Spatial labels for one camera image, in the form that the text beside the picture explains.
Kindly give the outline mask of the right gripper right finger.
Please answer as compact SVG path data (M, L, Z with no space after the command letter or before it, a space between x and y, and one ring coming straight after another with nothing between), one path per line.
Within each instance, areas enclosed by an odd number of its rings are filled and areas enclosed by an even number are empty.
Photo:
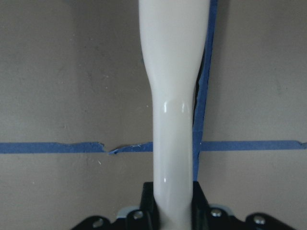
M193 182L193 230L236 230L234 219L223 209L210 207L198 182Z

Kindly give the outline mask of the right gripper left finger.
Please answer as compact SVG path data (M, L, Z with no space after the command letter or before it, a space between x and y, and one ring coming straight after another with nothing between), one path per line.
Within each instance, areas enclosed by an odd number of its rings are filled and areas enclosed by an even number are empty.
M160 215L154 199L153 188L153 182L143 184L139 208L132 210L126 217L127 230L160 229Z

